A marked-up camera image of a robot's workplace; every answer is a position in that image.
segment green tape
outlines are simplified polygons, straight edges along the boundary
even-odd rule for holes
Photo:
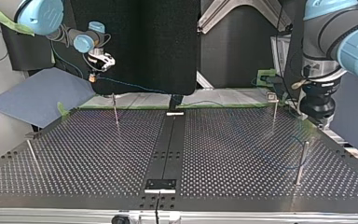
[[[60,112],[61,116],[66,117],[69,115],[69,111],[65,109],[61,102],[57,103],[58,111]]]
[[[246,104],[246,105],[179,105],[179,109],[191,109],[191,108],[262,108],[271,106],[270,103],[265,104]],[[140,105],[140,106],[118,106],[117,109],[129,109],[129,110],[166,110],[169,107],[167,105]],[[84,105],[79,109],[114,109],[111,105]]]
[[[246,105],[180,105],[178,108],[191,109],[191,108],[261,108],[271,106],[271,104],[246,104]]]
[[[79,109],[115,109],[111,105],[82,105]],[[129,110],[160,110],[168,109],[167,105],[117,106],[116,109]]]
[[[34,31],[26,25],[18,24],[9,19],[4,13],[0,11],[0,23],[4,24],[10,30],[14,30],[20,34],[34,36]]]
[[[261,77],[275,77],[276,74],[277,74],[277,70],[275,70],[275,69],[258,70],[256,85],[258,87],[273,87],[274,85],[272,83],[267,83],[265,81],[262,81],[260,78]]]

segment metal bracket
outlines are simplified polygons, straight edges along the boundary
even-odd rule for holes
[[[282,7],[278,0],[214,0],[199,21],[199,32],[207,34],[231,10],[240,6],[254,7],[274,26],[278,24]],[[291,23],[290,18],[283,11],[277,28],[279,31],[284,31]]]
[[[176,180],[174,179],[147,180],[145,193],[174,194],[175,192],[176,192]]]
[[[214,86],[199,71],[197,71],[197,82],[201,85],[203,89],[207,91],[211,91],[214,89]]]

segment light blue robot joint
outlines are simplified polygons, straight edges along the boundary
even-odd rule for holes
[[[357,0],[308,0],[304,21],[358,5]]]

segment robotic arm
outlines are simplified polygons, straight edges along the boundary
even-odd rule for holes
[[[44,35],[51,41],[74,46],[84,56],[91,68],[89,81],[115,65],[115,59],[103,51],[103,46],[111,39],[105,33],[102,23],[92,21],[89,30],[78,31],[62,24],[62,0],[0,0],[0,11],[16,23],[30,27],[36,35]]]
[[[302,86],[299,110],[328,126],[334,117],[332,99],[341,77],[358,76],[357,0],[309,0],[304,18]]]

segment blue cable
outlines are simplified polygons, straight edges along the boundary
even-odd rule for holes
[[[76,71],[81,75],[81,77],[84,79],[83,72],[82,72],[78,67],[76,67],[76,66],[75,66],[74,64],[72,64],[72,63],[67,62],[63,57],[61,57],[61,56],[57,53],[56,49],[54,48],[54,45],[53,45],[53,42],[52,42],[52,41],[51,41],[51,48],[52,48],[54,54],[57,56],[57,58],[59,58],[61,61],[65,62],[65,63],[71,65],[73,68],[75,68],[75,70],[76,70]]]
[[[108,80],[108,81],[116,82],[116,83],[118,83],[118,84],[135,87],[135,88],[138,88],[138,89],[141,89],[141,90],[144,90],[144,91],[154,91],[154,92],[158,92],[158,93],[170,95],[170,94],[167,93],[166,91],[148,89],[148,88],[143,87],[143,86],[140,86],[140,85],[135,85],[135,84],[130,84],[130,83],[123,82],[123,81],[118,81],[118,80],[115,80],[115,79],[112,79],[112,78],[109,78],[109,77],[97,77],[97,79],[102,79],[102,80]]]

